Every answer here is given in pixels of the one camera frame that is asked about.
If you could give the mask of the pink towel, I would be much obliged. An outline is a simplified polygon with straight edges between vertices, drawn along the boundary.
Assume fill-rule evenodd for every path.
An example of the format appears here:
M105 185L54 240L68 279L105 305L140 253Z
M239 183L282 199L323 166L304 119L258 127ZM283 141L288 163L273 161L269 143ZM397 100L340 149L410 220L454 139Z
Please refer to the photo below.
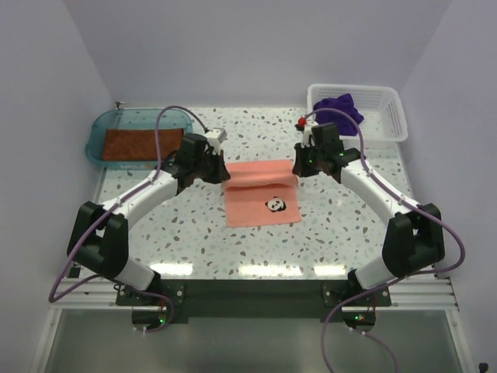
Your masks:
M290 160L233 162L222 183L229 228L283 225L301 220L297 177Z

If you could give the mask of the brown towel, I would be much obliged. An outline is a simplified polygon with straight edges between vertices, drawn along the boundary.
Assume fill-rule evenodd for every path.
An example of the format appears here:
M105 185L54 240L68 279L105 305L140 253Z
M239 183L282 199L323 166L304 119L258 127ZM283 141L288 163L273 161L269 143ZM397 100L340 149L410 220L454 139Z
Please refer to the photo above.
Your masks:
M159 150L162 157L177 150L184 130L159 129ZM103 161L153 161L157 150L154 130L109 129L104 137L101 159Z

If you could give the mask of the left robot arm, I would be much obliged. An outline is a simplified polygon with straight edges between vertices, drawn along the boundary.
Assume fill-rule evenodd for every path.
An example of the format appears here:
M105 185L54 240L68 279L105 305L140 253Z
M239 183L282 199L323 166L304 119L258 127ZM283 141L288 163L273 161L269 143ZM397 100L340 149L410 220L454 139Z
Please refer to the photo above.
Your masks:
M155 169L132 189L103 204L83 204L71 233L68 260L131 289L144 305L165 297L160 274L130 257L129 231L195 180L211 184L229 180L222 149L226 138L223 128L188 133L179 149L159 159Z

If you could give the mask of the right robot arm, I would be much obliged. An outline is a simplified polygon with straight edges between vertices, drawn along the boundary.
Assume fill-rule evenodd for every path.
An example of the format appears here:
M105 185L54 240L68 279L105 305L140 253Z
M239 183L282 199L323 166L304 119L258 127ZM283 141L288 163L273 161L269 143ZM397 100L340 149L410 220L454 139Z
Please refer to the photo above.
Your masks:
M324 173L357 194L385 224L381 253L347 275L343 295L355 305L363 305L374 288L414 274L445 257L441 213L434 204L420 205L396 190L374 172L364 154L345 148L332 123L311 125L300 119L297 130L293 174L300 177Z

